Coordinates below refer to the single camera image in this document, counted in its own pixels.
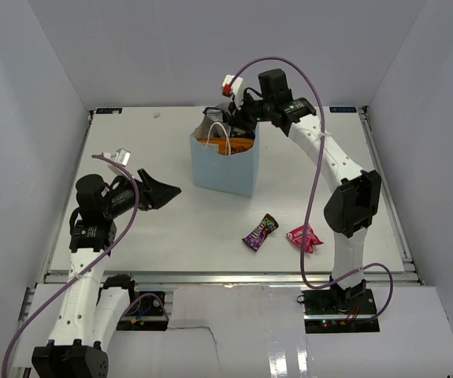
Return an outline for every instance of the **wire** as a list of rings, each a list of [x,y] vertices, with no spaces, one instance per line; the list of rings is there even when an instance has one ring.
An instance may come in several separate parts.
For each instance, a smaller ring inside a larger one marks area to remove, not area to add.
[[[352,323],[353,321],[355,321],[358,318],[358,315],[359,315],[359,306],[355,305],[354,316],[349,320],[349,323]]]
[[[160,306],[162,307],[163,313],[165,314],[165,319],[166,319],[167,321],[169,321],[169,320],[170,320],[170,317],[169,317],[169,315],[168,315],[167,312],[166,312],[165,306],[163,306],[162,299],[161,299],[160,297],[158,297],[155,293],[145,293],[145,294],[140,295],[135,301],[133,301],[132,303],[130,303],[130,306],[128,306],[128,308],[123,312],[123,315],[121,315],[121,317],[126,316],[127,312],[130,311],[130,309],[131,309],[134,305],[136,305],[137,303],[139,303],[139,302],[142,300],[142,298],[146,298],[146,297],[153,297],[153,298],[155,298],[155,299],[158,301],[158,303],[159,303]]]
[[[89,265],[87,265],[86,268],[81,270],[77,276],[72,277],[69,282],[67,282],[65,285],[63,285],[56,293],[51,295],[50,298],[47,301],[45,301],[21,325],[21,327],[17,330],[17,332],[14,334],[13,338],[9,342],[9,345],[7,346],[6,353],[4,354],[4,359],[2,361],[2,378],[7,378],[7,376],[9,375],[9,358],[11,356],[11,352],[13,351],[14,346],[16,345],[16,341],[20,338],[20,336],[23,333],[23,331],[30,325],[31,322],[33,322],[34,319],[37,318],[38,315],[41,314],[42,311],[45,310],[45,308],[47,308],[52,302],[54,302],[58,297],[60,297],[64,292],[66,292],[75,282],[77,282],[79,280],[80,276],[86,274],[91,268],[93,268],[95,265],[97,265],[107,254],[109,254],[110,251],[128,233],[128,231],[130,230],[130,227],[133,225],[133,222],[135,221],[135,218],[136,218],[136,215],[137,215],[137,209],[139,208],[138,207],[138,204],[139,204],[139,188],[137,187],[137,183],[136,183],[135,179],[132,177],[130,172],[124,168],[123,165],[115,163],[114,161],[111,161],[108,158],[103,157],[102,155],[91,155],[91,157],[94,158],[94,159],[99,159],[99,160],[105,161],[105,162],[113,165],[114,167],[118,168],[126,176],[127,179],[130,180],[130,183],[132,184],[132,187],[133,187],[133,191],[135,193],[135,205],[133,206],[132,216],[130,217],[130,220],[128,221],[128,224],[126,225],[126,228],[117,237],[117,239],[113,241],[113,243],[110,246],[108,246],[95,260],[93,260]]]
[[[135,319],[137,319],[137,320],[140,319],[140,318],[143,317],[145,314],[147,314],[147,313],[149,312],[149,310],[150,310],[150,307],[147,307],[142,313],[140,313],[139,315],[137,315],[137,316],[135,317]]]
[[[310,190],[310,197],[309,197],[309,200],[308,200],[308,206],[306,208],[305,220],[303,222],[303,225],[309,227],[310,213],[312,211],[312,205],[314,204],[315,192],[317,191],[317,183],[319,181],[319,176],[321,175],[322,160],[323,160],[323,157],[324,157],[325,131],[326,131],[326,129],[325,129],[324,107],[322,105],[321,98],[317,94],[317,90],[315,89],[315,86],[312,84],[312,82],[310,81],[308,76],[303,72],[303,70],[300,67],[298,67],[296,64],[294,64],[292,61],[289,61],[285,57],[278,57],[278,56],[260,57],[258,59],[254,59],[253,61],[248,62],[245,66],[243,66],[234,75],[232,80],[229,82],[230,88],[232,87],[232,85],[235,82],[235,80],[240,76],[240,74],[243,71],[245,71],[246,69],[251,67],[253,64],[258,63],[260,61],[282,61],[283,63],[286,63],[287,65],[290,65],[292,68],[294,68],[301,75],[301,77],[306,81],[306,83],[308,84],[308,86],[312,90],[312,93],[314,94],[315,100],[317,101],[317,106],[319,108],[319,113],[321,114],[321,138],[320,138],[320,143],[319,143],[319,153],[317,155],[317,164],[316,164],[317,168],[315,170],[314,182],[312,183],[312,189]],[[370,319],[366,319],[365,321],[372,321],[372,320],[377,319],[387,309],[387,307],[388,307],[388,305],[389,305],[389,303],[391,302],[391,299],[392,299],[392,292],[394,291],[394,280],[393,280],[393,277],[392,277],[392,273],[388,269],[388,267],[383,265],[383,264],[381,264],[381,263],[374,262],[374,263],[366,265],[362,269],[353,269],[350,272],[347,272],[347,273],[343,274],[342,276],[340,276],[340,277],[338,277],[338,278],[336,278],[336,279],[334,279],[334,280],[332,280],[332,281],[330,281],[328,283],[324,283],[322,285],[314,286],[313,284],[311,284],[308,281],[308,279],[306,278],[306,274],[305,274],[306,234],[307,233],[304,232],[303,233],[303,237],[302,237],[302,246],[301,246],[300,254],[299,254],[299,267],[300,267],[300,271],[301,271],[303,282],[310,289],[319,290],[319,289],[325,289],[327,287],[331,287],[332,285],[340,282],[341,280],[344,280],[345,278],[347,278],[349,276],[352,276],[353,274],[355,274],[357,272],[360,272],[361,270],[367,270],[367,269],[370,269],[370,268],[372,268],[374,266],[379,266],[379,267],[381,267],[383,270],[385,270],[387,272],[387,274],[389,275],[389,283],[390,283],[388,299],[387,299],[386,303],[384,304],[384,307],[382,307],[382,309],[375,316],[371,317]]]
[[[139,306],[138,306],[136,309],[134,309],[132,312],[126,313],[126,314],[127,314],[127,315],[133,315],[134,313],[136,313],[136,312],[139,311],[139,310],[140,310],[140,303],[139,303]]]
[[[243,90],[243,95],[245,95],[247,93],[247,91],[251,91],[252,93],[254,93],[255,95],[257,95],[259,98],[263,98],[263,95],[261,93],[259,93],[258,91],[256,91],[253,87],[247,87]]]

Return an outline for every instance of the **pink candy wrapper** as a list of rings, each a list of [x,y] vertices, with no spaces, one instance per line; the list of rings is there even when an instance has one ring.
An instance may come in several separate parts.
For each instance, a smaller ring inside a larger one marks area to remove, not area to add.
[[[298,248],[302,247],[302,238],[303,238],[303,226],[300,226],[291,232],[286,234],[289,241],[296,245]],[[314,230],[311,226],[308,226],[306,230],[306,240],[305,240],[305,252],[313,253],[314,246],[318,246],[319,244],[323,244],[321,240],[314,234]]]

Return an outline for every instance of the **candy wrapper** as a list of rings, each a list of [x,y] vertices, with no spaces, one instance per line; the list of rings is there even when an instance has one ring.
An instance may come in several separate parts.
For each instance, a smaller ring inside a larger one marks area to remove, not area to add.
[[[246,243],[254,251],[258,251],[259,247],[263,244],[270,233],[279,228],[279,224],[270,214],[266,214],[257,228],[254,229],[249,235],[243,238]]]
[[[288,237],[289,241],[296,245],[298,248],[302,247],[302,238],[303,238],[303,226],[300,226],[291,232],[288,232],[286,234]],[[308,226],[308,229],[306,230],[306,240],[305,240],[305,252],[313,253],[314,252],[314,246],[318,246],[320,244],[323,244],[321,240],[314,234],[314,230],[312,229],[311,226]]]

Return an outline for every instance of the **purple candy bar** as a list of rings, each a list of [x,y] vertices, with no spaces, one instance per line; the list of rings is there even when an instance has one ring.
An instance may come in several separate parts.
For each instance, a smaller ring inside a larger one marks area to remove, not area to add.
[[[266,236],[268,236],[268,234],[274,232],[278,228],[279,224],[277,223],[277,221],[270,214],[266,214],[259,226],[242,240],[252,250],[258,251],[259,247],[265,241]]]

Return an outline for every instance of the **light blue paper bag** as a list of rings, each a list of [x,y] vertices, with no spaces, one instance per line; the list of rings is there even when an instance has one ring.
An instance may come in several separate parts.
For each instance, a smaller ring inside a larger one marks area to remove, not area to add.
[[[259,126],[252,148],[238,154],[221,155],[211,148],[213,145],[205,147],[196,140],[206,138],[213,123],[205,116],[190,136],[193,183],[197,187],[252,198],[258,178]]]

